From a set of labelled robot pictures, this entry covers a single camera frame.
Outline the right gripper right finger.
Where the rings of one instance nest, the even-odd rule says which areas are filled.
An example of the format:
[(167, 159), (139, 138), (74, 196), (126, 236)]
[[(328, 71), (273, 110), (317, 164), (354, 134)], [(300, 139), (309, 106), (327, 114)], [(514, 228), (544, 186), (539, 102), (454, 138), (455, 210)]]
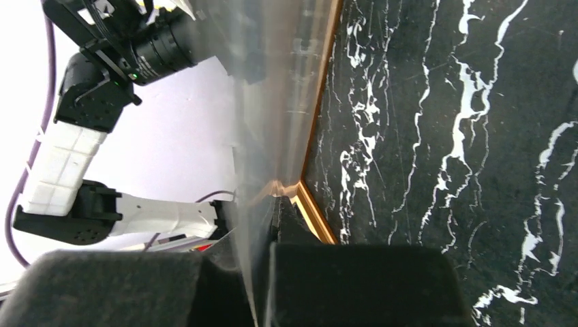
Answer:
[(417, 246), (271, 248), (267, 326), (471, 326), (457, 275)]

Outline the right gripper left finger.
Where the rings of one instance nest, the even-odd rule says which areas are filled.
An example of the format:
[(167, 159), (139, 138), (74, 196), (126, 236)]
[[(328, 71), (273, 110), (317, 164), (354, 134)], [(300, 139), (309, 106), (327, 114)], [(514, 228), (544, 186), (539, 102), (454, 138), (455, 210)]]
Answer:
[(1, 305), (2, 326), (251, 326), (236, 271), (207, 252), (55, 251)]

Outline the orange wooden picture frame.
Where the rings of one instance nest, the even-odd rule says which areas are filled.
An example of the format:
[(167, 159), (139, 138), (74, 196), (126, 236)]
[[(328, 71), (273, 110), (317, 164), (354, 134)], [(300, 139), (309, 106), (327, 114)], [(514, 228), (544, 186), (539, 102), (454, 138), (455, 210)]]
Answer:
[(314, 188), (307, 184), (319, 144), (320, 112), (341, 1), (281, 1), (268, 18), (271, 35), (267, 60), (264, 141), (272, 172), (260, 197), (287, 197), (305, 218), (305, 229), (323, 243), (337, 237), (322, 213)]

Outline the transparent acrylic sheet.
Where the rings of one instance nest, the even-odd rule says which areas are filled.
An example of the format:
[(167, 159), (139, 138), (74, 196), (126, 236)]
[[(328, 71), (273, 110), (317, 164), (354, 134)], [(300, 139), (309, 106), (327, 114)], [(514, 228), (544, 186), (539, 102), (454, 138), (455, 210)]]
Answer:
[(316, 119), (338, 1), (192, 1), (234, 97), (230, 241), (250, 326), (259, 326), (283, 200), (295, 195)]

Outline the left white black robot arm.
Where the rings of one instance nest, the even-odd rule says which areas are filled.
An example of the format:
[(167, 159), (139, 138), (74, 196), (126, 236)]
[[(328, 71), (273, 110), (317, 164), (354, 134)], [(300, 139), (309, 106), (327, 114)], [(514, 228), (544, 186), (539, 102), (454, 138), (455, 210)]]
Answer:
[(210, 196), (192, 203), (137, 198), (85, 173), (124, 108), (145, 86), (211, 57), (226, 60), (225, 29), (204, 1), (173, 10), (152, 1), (44, 1), (45, 16), (79, 51), (68, 61), (51, 126), (43, 127), (26, 182), (7, 212), (10, 230), (71, 245), (141, 232), (215, 239)]

